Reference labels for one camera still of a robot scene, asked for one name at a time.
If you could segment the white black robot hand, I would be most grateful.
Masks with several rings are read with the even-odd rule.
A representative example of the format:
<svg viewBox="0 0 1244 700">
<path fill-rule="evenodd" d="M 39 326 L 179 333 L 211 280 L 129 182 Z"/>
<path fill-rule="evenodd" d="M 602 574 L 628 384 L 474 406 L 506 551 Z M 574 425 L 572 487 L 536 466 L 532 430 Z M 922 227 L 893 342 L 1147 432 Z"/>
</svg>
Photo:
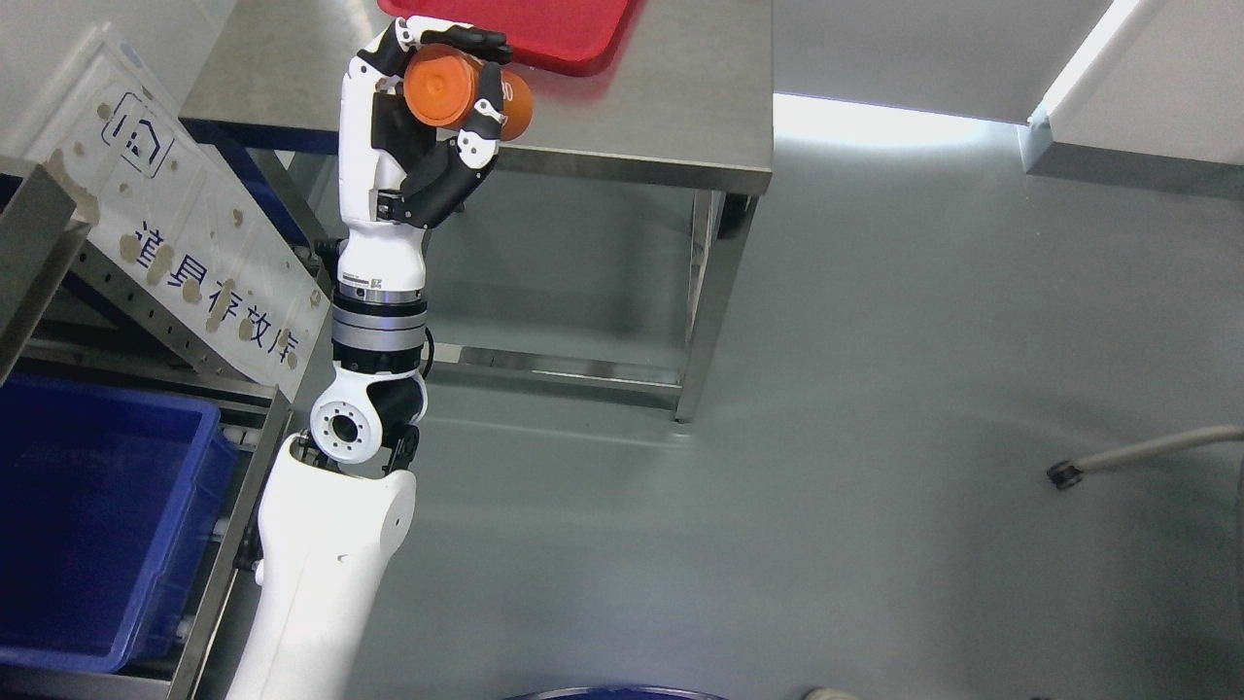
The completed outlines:
<svg viewBox="0 0 1244 700">
<path fill-rule="evenodd" d="M 430 46 L 481 61 L 462 129 L 439 139 L 415 119 L 404 75 Z M 420 297 L 424 234 L 489 177 L 501 150 L 505 35 L 449 19 L 393 17 L 348 61 L 340 90 L 340 218 L 348 230 L 336 279 L 346 298 L 397 305 Z"/>
</svg>

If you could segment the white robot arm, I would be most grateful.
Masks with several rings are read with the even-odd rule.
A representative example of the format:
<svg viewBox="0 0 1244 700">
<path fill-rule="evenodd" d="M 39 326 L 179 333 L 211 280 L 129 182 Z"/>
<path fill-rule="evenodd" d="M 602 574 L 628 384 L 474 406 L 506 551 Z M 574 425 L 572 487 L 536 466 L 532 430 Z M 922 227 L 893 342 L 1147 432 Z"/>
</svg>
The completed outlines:
<svg viewBox="0 0 1244 700">
<path fill-rule="evenodd" d="M 277 449 L 258 526 L 260 602 L 230 699 L 342 699 L 407 537 L 427 409 L 420 291 L 333 291 L 333 379 Z"/>
</svg>

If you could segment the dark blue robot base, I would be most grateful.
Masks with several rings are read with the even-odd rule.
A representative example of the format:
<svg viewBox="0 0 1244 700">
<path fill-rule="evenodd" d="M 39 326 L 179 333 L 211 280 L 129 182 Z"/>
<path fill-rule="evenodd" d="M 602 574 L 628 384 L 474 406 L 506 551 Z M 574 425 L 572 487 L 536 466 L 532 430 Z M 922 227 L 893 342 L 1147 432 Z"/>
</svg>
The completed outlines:
<svg viewBox="0 0 1244 700">
<path fill-rule="evenodd" d="M 702 691 L 688 690 L 688 688 L 664 688 L 652 685 L 605 685 L 585 688 L 554 688 L 554 690 L 537 691 L 511 696 L 511 699 L 722 699 Z"/>
</svg>

